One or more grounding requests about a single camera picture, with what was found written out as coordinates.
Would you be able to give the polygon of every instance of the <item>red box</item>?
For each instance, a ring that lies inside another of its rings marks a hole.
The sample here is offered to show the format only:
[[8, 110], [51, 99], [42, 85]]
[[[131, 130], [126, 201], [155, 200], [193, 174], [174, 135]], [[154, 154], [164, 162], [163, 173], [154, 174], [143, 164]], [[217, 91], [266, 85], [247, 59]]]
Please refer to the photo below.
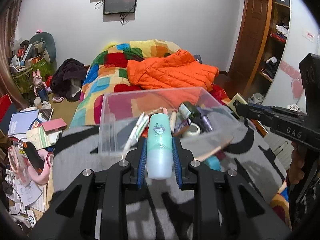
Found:
[[2, 118], [4, 117], [11, 103], [12, 101], [9, 97], [9, 94], [0, 97], [0, 122], [2, 121]]

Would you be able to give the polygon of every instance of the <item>orange puffer jacket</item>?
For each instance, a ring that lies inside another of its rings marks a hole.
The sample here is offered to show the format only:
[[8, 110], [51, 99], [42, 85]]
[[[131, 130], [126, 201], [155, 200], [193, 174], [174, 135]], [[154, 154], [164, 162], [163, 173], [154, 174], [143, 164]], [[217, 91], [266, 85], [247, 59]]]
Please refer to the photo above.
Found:
[[129, 60], [127, 73], [130, 84], [143, 89], [203, 87], [211, 91], [219, 70], [198, 63], [188, 51], [179, 49], [168, 57]]

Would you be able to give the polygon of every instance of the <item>colorful quilt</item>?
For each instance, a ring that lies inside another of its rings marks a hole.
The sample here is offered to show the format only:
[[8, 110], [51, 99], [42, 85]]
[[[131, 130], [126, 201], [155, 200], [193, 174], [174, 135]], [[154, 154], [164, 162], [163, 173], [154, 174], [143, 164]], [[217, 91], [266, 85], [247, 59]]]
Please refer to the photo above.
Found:
[[81, 103], [70, 127], [99, 124], [103, 94], [141, 89], [129, 83], [128, 60], [142, 61], [148, 57], [167, 57], [179, 49], [173, 42], [159, 40], [107, 45], [88, 69], [81, 90]]

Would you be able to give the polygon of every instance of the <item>monitor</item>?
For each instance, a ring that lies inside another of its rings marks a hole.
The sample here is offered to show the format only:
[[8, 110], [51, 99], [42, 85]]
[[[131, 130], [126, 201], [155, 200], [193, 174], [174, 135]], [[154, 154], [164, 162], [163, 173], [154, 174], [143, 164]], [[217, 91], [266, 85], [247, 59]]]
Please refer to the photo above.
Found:
[[103, 14], [134, 13], [136, 0], [104, 0]]

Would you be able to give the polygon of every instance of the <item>metal screw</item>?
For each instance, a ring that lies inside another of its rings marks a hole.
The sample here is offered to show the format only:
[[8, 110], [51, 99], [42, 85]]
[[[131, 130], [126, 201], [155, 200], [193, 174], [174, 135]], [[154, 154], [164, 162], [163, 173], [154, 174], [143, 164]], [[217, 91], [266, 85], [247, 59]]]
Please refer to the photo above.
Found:
[[237, 175], [237, 171], [234, 170], [234, 169], [230, 169], [230, 170], [228, 170], [228, 174], [229, 174], [231, 177], [234, 177], [234, 176]]
[[197, 161], [197, 160], [191, 161], [190, 164], [191, 164], [191, 166], [193, 166], [193, 167], [198, 167], [198, 166], [200, 166], [200, 162]]
[[121, 167], [125, 167], [125, 166], [127, 166], [128, 164], [129, 164], [129, 162], [128, 162], [127, 160], [119, 161], [119, 165], [120, 165]]
[[85, 169], [82, 171], [82, 175], [84, 176], [90, 176], [92, 173], [92, 171], [90, 169]]

